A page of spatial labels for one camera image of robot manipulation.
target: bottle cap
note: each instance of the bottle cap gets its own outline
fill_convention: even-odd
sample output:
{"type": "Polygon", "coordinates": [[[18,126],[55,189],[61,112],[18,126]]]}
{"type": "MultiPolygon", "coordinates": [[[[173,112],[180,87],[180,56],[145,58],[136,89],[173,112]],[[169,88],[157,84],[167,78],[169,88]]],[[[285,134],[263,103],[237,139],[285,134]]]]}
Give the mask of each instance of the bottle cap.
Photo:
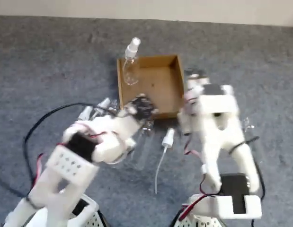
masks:
{"type": "Polygon", "coordinates": [[[140,43],[141,40],[139,38],[133,38],[131,43],[127,46],[125,50],[125,56],[129,58],[133,58],[134,56],[136,56],[140,43]]]}

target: clear tube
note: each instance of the clear tube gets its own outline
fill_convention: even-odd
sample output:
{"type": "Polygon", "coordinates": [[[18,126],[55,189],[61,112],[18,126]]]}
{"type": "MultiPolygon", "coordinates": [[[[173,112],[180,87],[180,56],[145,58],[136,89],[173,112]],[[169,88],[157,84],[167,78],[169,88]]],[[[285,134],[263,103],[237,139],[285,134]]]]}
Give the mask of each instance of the clear tube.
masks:
{"type": "Polygon", "coordinates": [[[158,174],[159,174],[160,167],[161,167],[161,164],[163,162],[163,159],[164,159],[166,151],[167,151],[167,147],[165,147],[164,150],[163,150],[163,154],[161,156],[160,162],[159,162],[157,170],[156,170],[156,175],[155,175],[155,194],[157,194],[157,192],[158,192],[158,190],[157,190],[158,174]]]}
{"type": "Polygon", "coordinates": [[[130,163],[133,168],[142,170],[148,158],[148,154],[152,149],[152,141],[154,137],[153,121],[146,122],[142,127],[136,140],[136,146],[131,152],[130,163]]]}
{"type": "MultiPolygon", "coordinates": [[[[249,141],[250,139],[256,136],[260,136],[258,135],[256,131],[257,130],[255,129],[255,126],[249,122],[248,118],[245,118],[243,122],[243,132],[245,136],[245,141],[249,141]]],[[[261,143],[261,137],[259,137],[259,139],[255,141],[250,142],[249,147],[251,149],[254,159],[260,165],[263,165],[263,163],[265,162],[265,154],[264,154],[264,149],[261,143]]]]}

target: black cable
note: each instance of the black cable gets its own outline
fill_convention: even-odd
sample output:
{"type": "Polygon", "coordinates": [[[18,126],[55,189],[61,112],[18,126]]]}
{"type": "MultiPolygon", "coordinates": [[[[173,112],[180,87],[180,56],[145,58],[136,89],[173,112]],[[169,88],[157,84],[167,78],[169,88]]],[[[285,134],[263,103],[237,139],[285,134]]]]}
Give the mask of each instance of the black cable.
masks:
{"type": "MultiPolygon", "coordinates": [[[[262,187],[262,195],[260,197],[260,200],[261,200],[261,203],[263,202],[264,198],[265,198],[265,195],[266,195],[266,188],[265,188],[265,183],[264,183],[264,180],[263,180],[263,175],[262,175],[262,172],[260,170],[260,167],[257,163],[257,161],[254,159],[254,163],[255,163],[255,166],[256,166],[256,170],[257,170],[257,173],[259,175],[259,179],[260,179],[260,183],[261,183],[261,187],[262,187]]],[[[254,227],[254,223],[255,223],[255,220],[252,219],[251,220],[251,227],[254,227]]]]}
{"type": "Polygon", "coordinates": [[[51,116],[52,114],[54,114],[55,112],[58,112],[62,109],[65,109],[65,108],[68,108],[68,107],[71,107],[71,106],[75,106],[75,105],[80,105],[80,106],[92,106],[94,108],[97,108],[97,109],[101,109],[101,110],[104,110],[106,111],[107,113],[110,113],[112,115],[114,115],[115,117],[117,116],[113,111],[110,111],[108,109],[105,109],[105,108],[102,108],[100,106],[97,106],[97,105],[94,105],[94,104],[90,104],[90,103],[73,103],[73,104],[67,104],[67,105],[63,105],[63,106],[60,106],[58,108],[55,108],[53,109],[52,111],[46,113],[45,115],[43,115],[38,121],[37,123],[35,123],[33,125],[33,127],[28,131],[27,135],[24,137],[23,139],[23,143],[22,143],[22,148],[23,148],[23,157],[25,159],[25,163],[26,163],[26,167],[27,167],[27,170],[28,170],[28,174],[29,174],[29,178],[30,178],[30,181],[31,181],[31,189],[33,188],[34,186],[34,174],[33,174],[33,168],[31,167],[30,165],[30,162],[29,162],[29,158],[28,158],[28,148],[27,148],[27,143],[28,143],[28,140],[29,138],[31,137],[31,135],[33,134],[33,132],[36,130],[36,128],[46,119],[48,118],[49,116],[51,116]]]}
{"type": "MultiPolygon", "coordinates": [[[[257,139],[259,139],[259,136],[255,136],[255,137],[251,138],[250,140],[247,140],[247,141],[244,141],[242,143],[239,143],[236,146],[234,146],[232,149],[230,149],[230,151],[228,153],[231,155],[234,152],[234,150],[236,148],[238,148],[239,146],[241,146],[243,144],[248,144],[249,145],[251,142],[253,142],[253,141],[257,140],[257,139]]],[[[259,164],[255,160],[255,157],[253,157],[253,159],[254,159],[254,164],[255,164],[256,170],[257,170],[257,174],[259,175],[261,187],[262,187],[262,195],[260,197],[260,200],[261,200],[261,203],[262,203],[262,201],[264,200],[265,195],[266,195],[265,183],[264,183],[263,175],[262,175],[261,169],[259,167],[259,164]]],[[[254,227],[254,223],[255,223],[255,220],[252,219],[251,220],[251,227],[254,227]]]]}
{"type": "MultiPolygon", "coordinates": [[[[34,174],[33,174],[33,169],[30,165],[30,162],[29,162],[29,158],[28,158],[28,148],[27,148],[27,143],[28,143],[28,140],[29,138],[31,137],[31,135],[33,134],[33,132],[35,131],[35,129],[46,119],[48,118],[49,116],[51,116],[53,113],[59,111],[59,110],[62,110],[62,109],[65,109],[65,108],[68,108],[68,107],[71,107],[71,106],[75,106],[75,105],[80,105],[80,106],[92,106],[94,108],[97,108],[97,109],[101,109],[101,110],[104,110],[106,111],[107,113],[110,113],[112,114],[113,116],[115,117],[127,117],[128,114],[125,114],[124,116],[117,116],[116,113],[114,113],[113,111],[111,110],[108,110],[108,109],[105,109],[103,107],[100,107],[100,106],[97,106],[97,105],[94,105],[94,104],[90,104],[90,103],[73,103],[73,104],[68,104],[68,105],[63,105],[63,106],[60,106],[56,109],[53,109],[52,111],[46,113],[44,116],[42,116],[36,124],[33,125],[33,127],[29,130],[29,132],[27,133],[27,135],[24,137],[23,139],[23,143],[22,143],[22,148],[23,148],[23,157],[25,159],[25,163],[26,163],[26,167],[27,167],[27,170],[28,170],[28,174],[29,174],[29,178],[30,178],[30,181],[31,181],[31,188],[33,187],[34,185],[34,174]]],[[[18,191],[17,189],[14,189],[12,188],[8,183],[4,182],[1,178],[0,178],[0,186],[5,188],[6,190],[8,190],[9,192],[11,192],[12,194],[18,196],[18,197],[22,197],[22,198],[27,198],[28,197],[23,194],[22,192],[18,191]]]]}
{"type": "Polygon", "coordinates": [[[235,151],[235,149],[237,149],[239,146],[241,146],[243,144],[250,144],[251,142],[253,142],[253,141],[255,141],[255,140],[259,139],[259,138],[260,138],[259,136],[255,136],[255,137],[251,138],[250,140],[243,141],[243,142],[237,144],[232,149],[230,149],[230,151],[228,152],[228,154],[231,155],[235,151]]]}
{"type": "Polygon", "coordinates": [[[178,218],[179,218],[180,214],[181,214],[183,211],[184,211],[183,208],[181,208],[181,209],[178,211],[178,213],[176,214],[176,216],[174,217],[174,219],[171,221],[169,227],[174,227],[174,226],[175,226],[176,222],[178,221],[178,218]]]}
{"type": "Polygon", "coordinates": [[[0,186],[18,197],[25,197],[25,194],[18,191],[17,189],[12,188],[8,183],[4,182],[1,178],[0,178],[0,186]]]}

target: cardboard box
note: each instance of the cardboard box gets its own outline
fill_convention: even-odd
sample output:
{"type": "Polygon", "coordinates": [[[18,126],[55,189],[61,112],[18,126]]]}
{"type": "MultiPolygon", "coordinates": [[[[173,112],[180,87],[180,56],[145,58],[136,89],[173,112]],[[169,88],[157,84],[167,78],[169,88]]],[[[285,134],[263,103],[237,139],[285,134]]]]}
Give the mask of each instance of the cardboard box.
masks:
{"type": "Polygon", "coordinates": [[[174,118],[183,105],[184,76],[177,55],[140,57],[139,82],[127,85],[122,75],[122,59],[117,60],[120,107],[140,93],[146,94],[157,106],[154,119],[174,118]]]}

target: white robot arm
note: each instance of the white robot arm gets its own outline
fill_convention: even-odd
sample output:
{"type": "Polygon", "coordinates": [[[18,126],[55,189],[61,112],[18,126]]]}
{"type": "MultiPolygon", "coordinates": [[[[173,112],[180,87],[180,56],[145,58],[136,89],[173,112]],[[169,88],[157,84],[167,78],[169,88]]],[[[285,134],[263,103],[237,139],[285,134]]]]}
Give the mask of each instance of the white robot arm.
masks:
{"type": "Polygon", "coordinates": [[[62,142],[52,152],[46,169],[27,197],[9,213],[4,227],[85,227],[82,220],[98,209],[84,195],[99,170],[96,163],[111,164],[126,156],[129,139],[155,110],[150,100],[141,95],[117,117],[75,122],[64,132],[62,142]],[[68,185],[59,192],[61,180],[66,180],[68,185]],[[86,204],[81,208],[83,213],[70,220],[80,203],[86,204]]]}
{"type": "Polygon", "coordinates": [[[239,108],[230,85],[210,84],[206,77],[192,75],[187,82],[186,105],[178,114],[184,134],[199,132],[203,144],[201,159],[205,181],[214,196],[203,194],[189,198],[189,212],[180,219],[205,216],[221,219],[261,218],[260,198],[252,195],[259,189],[259,177],[249,146],[245,143],[239,120],[239,108]],[[217,159],[221,149],[231,151],[240,174],[221,175],[217,159]]]}

